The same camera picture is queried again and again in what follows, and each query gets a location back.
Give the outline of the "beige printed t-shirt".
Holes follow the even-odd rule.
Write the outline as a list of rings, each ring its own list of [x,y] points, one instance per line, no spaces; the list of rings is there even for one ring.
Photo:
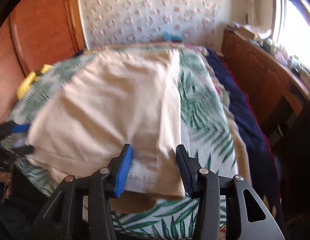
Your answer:
[[[111,209],[140,213],[159,199],[184,198],[174,152],[181,143],[179,70],[176,49],[99,53],[36,114],[29,162],[61,182],[68,174],[90,176],[130,144],[125,190]]]

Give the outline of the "navy blue blanket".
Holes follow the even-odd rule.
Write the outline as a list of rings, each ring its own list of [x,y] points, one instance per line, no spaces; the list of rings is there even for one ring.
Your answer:
[[[239,135],[246,146],[252,187],[268,204],[270,213],[279,222],[283,218],[283,213],[277,172],[269,142],[257,123],[248,96],[237,85],[227,64],[218,58],[215,51],[209,48],[207,51],[208,55],[205,58],[208,64],[219,82],[229,92],[229,110],[235,118]]]

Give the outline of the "yellow plush toy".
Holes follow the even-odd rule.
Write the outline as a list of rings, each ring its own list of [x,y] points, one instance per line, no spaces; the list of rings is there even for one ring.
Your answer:
[[[30,90],[32,84],[38,81],[42,75],[51,70],[53,66],[50,64],[44,64],[41,70],[32,71],[17,88],[17,98],[21,100],[23,96]]]

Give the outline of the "palm leaf bed sheet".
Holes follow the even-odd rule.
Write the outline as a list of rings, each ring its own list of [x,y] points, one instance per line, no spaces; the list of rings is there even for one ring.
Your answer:
[[[229,96],[212,69],[211,60],[216,55],[204,48],[181,48],[179,52],[181,142],[203,167],[232,177],[238,171],[235,145],[239,136],[228,110]],[[10,119],[19,124],[32,121],[46,101],[93,58],[86,54],[55,63],[17,103]],[[7,203],[14,207],[14,214],[22,217],[20,233],[34,220],[56,186],[46,168],[35,166],[24,157],[16,160]],[[112,212],[112,218],[116,231],[125,238],[190,239],[198,205],[198,200],[189,197],[173,202],[160,199],[146,212]]]

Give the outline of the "wooden louvered wardrobe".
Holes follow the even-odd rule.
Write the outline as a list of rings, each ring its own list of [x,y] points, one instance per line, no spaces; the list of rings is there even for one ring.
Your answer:
[[[0,123],[32,71],[85,47],[77,0],[0,0]]]

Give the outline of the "wooden low cabinet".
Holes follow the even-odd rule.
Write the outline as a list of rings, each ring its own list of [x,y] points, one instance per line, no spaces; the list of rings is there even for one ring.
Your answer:
[[[309,88],[269,53],[232,31],[224,30],[222,53],[265,135],[310,101]]]

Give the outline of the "circle patterned sheer curtain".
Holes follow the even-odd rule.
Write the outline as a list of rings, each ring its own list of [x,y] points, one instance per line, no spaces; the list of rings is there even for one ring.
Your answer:
[[[221,0],[78,0],[89,49],[106,44],[149,43],[164,33],[183,42],[213,43]]]

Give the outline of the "blue toy on box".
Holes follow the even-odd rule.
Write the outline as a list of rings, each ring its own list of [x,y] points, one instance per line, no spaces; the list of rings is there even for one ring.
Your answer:
[[[168,31],[164,31],[162,34],[162,40],[165,42],[174,42],[174,43],[182,43],[183,38],[178,35],[172,35]]]

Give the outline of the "cardboard box on cabinet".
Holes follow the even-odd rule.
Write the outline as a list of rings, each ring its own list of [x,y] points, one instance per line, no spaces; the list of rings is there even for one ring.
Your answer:
[[[237,33],[248,40],[256,40],[260,38],[260,29],[251,25],[241,25],[236,29]]]

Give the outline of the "window with wooden frame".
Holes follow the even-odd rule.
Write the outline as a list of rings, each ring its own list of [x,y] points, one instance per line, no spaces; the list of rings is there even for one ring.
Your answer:
[[[286,59],[295,56],[310,70],[310,26],[289,0],[275,0],[275,11],[272,40]]]

